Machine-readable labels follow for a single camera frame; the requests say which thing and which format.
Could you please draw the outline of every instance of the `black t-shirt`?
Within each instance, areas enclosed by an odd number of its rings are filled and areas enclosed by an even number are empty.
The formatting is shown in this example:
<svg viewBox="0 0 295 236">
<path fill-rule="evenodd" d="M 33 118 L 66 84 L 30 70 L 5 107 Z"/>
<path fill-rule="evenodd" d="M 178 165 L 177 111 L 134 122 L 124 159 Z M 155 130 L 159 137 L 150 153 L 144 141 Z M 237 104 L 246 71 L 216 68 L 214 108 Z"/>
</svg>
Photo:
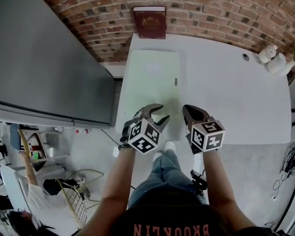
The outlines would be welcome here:
<svg viewBox="0 0 295 236">
<path fill-rule="evenodd" d="M 270 236 L 270 229 L 250 227 L 229 233 L 226 220 L 189 192 L 176 189 L 149 191 L 135 207 L 114 223 L 113 236 Z"/>
</svg>

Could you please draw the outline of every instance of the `person's arm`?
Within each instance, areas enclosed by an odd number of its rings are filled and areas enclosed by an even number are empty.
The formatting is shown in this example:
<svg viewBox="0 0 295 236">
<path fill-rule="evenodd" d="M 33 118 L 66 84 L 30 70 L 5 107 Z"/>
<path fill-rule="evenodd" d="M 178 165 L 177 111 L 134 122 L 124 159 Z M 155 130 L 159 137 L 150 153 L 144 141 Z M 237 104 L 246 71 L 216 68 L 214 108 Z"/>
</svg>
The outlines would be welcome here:
<svg viewBox="0 0 295 236">
<path fill-rule="evenodd" d="M 22 157 L 23 162 L 25 164 L 25 170 L 26 170 L 26 176 L 27 176 L 28 182 L 32 185 L 37 186 L 37 181 L 36 181 L 35 173 L 33 170 L 33 165 L 30 162 L 30 158 L 26 155 L 24 151 L 20 151 L 20 156 Z"/>
<path fill-rule="evenodd" d="M 93 217 L 78 232 L 77 236 L 109 235 L 113 222 L 127 209 L 135 150 L 120 150 L 106 181 L 102 199 Z"/>
<path fill-rule="evenodd" d="M 210 205 L 223 214 L 233 232 L 255 226 L 239 209 L 217 151 L 203 153 L 203 161 Z"/>
</svg>

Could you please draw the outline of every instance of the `white floor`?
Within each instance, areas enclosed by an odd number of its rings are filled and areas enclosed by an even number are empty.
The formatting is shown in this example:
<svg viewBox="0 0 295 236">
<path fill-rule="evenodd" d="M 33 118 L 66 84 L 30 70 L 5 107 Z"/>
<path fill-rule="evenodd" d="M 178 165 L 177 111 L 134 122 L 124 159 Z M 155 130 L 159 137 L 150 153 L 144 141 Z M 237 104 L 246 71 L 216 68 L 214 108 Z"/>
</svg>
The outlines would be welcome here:
<svg viewBox="0 0 295 236">
<path fill-rule="evenodd" d="M 118 107 L 120 84 L 116 89 L 115 114 Z M 119 142 L 120 134 L 115 129 L 105 129 L 115 141 Z M 64 163 L 67 170 L 93 169 L 103 172 L 105 175 L 90 183 L 91 199 L 99 200 L 109 171 L 113 167 L 113 149 L 116 144 L 102 131 L 91 130 L 87 135 L 75 134 L 74 130 L 65 130 L 55 139 L 58 154 L 70 153 L 70 157 Z M 182 171 L 190 176 L 193 167 L 193 155 L 187 141 L 176 143 L 177 156 Z M 224 145 L 221 149 L 221 159 L 228 177 L 233 186 L 239 207 L 258 226 L 275 226 L 279 221 L 290 199 L 295 186 L 295 176 L 288 178 L 279 189 L 277 198 L 273 197 L 277 191 L 272 189 L 277 179 L 281 179 L 280 168 L 285 158 L 286 149 L 289 145 Z M 12 164 L 19 164 L 17 151 L 8 146 Z M 132 178 L 132 186 L 138 186 L 144 181 L 152 167 L 154 152 L 145 156 L 137 154 Z M 90 181 L 99 174 L 82 172 Z M 96 207 L 88 209 L 90 217 Z"/>
</svg>

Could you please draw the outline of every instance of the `person's hand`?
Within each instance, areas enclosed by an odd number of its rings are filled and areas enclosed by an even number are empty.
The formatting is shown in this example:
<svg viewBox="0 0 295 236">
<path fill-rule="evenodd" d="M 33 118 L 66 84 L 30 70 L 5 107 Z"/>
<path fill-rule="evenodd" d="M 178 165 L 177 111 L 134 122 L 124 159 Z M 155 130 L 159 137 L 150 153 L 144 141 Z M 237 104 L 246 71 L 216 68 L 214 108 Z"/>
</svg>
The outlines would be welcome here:
<svg viewBox="0 0 295 236">
<path fill-rule="evenodd" d="M 20 155 L 20 157 L 24 160 L 24 161 L 30 161 L 30 158 L 29 158 L 29 156 L 25 153 L 25 151 L 19 151 L 19 155 Z"/>
</svg>

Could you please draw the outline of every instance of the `white table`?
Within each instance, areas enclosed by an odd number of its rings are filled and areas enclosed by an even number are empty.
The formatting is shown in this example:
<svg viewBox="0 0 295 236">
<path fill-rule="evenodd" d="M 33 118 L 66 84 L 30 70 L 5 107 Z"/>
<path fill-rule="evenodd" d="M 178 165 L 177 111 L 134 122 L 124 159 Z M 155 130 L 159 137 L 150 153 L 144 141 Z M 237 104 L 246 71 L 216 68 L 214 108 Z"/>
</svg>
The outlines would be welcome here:
<svg viewBox="0 0 295 236">
<path fill-rule="evenodd" d="M 232 45 L 188 36 L 167 34 L 165 40 L 140 39 L 134 34 L 133 50 L 179 53 L 181 74 L 180 103 L 205 109 L 226 129 L 225 144 L 279 144 L 291 140 L 291 103 L 286 76 L 276 77 L 258 65 L 255 53 Z M 129 59 L 120 93 L 116 131 L 132 119 L 123 104 L 127 98 Z M 165 138 L 172 139 L 165 131 Z M 185 125 L 180 124 L 179 139 Z"/>
</svg>

